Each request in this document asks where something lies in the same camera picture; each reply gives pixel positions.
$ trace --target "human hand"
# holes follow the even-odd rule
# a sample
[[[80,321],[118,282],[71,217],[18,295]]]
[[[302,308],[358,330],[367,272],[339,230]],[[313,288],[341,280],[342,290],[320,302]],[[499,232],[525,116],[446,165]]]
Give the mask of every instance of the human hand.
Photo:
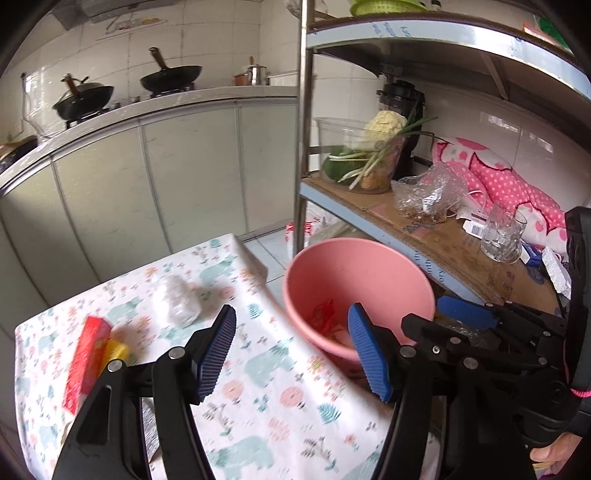
[[[581,437],[572,433],[563,433],[552,445],[534,448],[530,458],[534,462],[551,463],[550,473],[557,474],[579,445]]]

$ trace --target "metal shelf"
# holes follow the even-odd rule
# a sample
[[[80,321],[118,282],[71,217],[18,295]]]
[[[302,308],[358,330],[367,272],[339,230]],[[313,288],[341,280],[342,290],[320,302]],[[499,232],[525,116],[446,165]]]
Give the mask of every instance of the metal shelf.
[[[491,261],[480,250],[480,240],[469,236],[461,222],[413,222],[400,215],[392,192],[354,193],[326,183],[318,174],[304,179],[299,191],[306,200],[402,253],[433,281],[465,300],[480,304],[513,300],[554,313],[550,282],[544,282],[537,270],[529,270],[522,262],[505,265]]]
[[[494,95],[543,117],[591,151],[591,83],[574,57],[515,29],[464,15],[427,12],[314,22],[313,7],[313,0],[302,1],[294,253],[303,249],[309,200],[403,253],[466,300],[497,303],[509,293],[514,301],[536,305],[553,298],[548,282],[538,283],[542,290],[525,286],[532,279],[524,265],[502,270],[500,264],[483,259],[479,243],[467,239],[457,222],[417,234],[414,228],[424,226],[404,223],[394,209],[392,193],[359,195],[310,177],[313,58],[337,57],[375,74],[387,63],[395,76]],[[385,205],[382,210],[376,207],[379,202]]]
[[[371,15],[316,22],[307,48],[378,75],[477,90],[544,118],[591,151],[591,83],[574,57],[510,27],[465,15]]]

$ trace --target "floral tablecloth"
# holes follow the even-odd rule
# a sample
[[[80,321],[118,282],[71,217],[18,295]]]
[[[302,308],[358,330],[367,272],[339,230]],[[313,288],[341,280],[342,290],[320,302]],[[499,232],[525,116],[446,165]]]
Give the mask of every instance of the floral tablecloth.
[[[203,311],[191,326],[159,324],[156,279],[177,274],[197,291]],[[61,407],[68,367],[87,315],[108,319],[112,338],[134,361],[156,360],[209,327],[224,303],[238,329],[212,395],[193,413],[217,479],[290,480],[371,477],[391,409],[343,378],[291,327],[265,288],[265,268],[225,235],[77,295],[19,325],[15,396],[22,450],[38,480],[50,479],[67,417]],[[159,452],[152,478],[166,478]]]

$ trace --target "green basket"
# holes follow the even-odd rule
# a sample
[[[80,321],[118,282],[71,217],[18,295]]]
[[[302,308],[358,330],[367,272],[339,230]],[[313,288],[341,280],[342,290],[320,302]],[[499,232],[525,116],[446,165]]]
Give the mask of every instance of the green basket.
[[[399,14],[406,12],[424,12],[428,10],[413,0],[359,0],[351,5],[351,15]]]

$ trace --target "tile floor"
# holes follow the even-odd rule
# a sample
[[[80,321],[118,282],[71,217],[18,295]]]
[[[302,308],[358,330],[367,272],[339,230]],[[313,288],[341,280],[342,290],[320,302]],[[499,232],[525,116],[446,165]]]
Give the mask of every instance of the tile floor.
[[[290,262],[284,236],[285,230],[281,229],[244,242],[244,246],[267,267],[267,287],[281,306],[284,306],[281,294],[283,274]]]

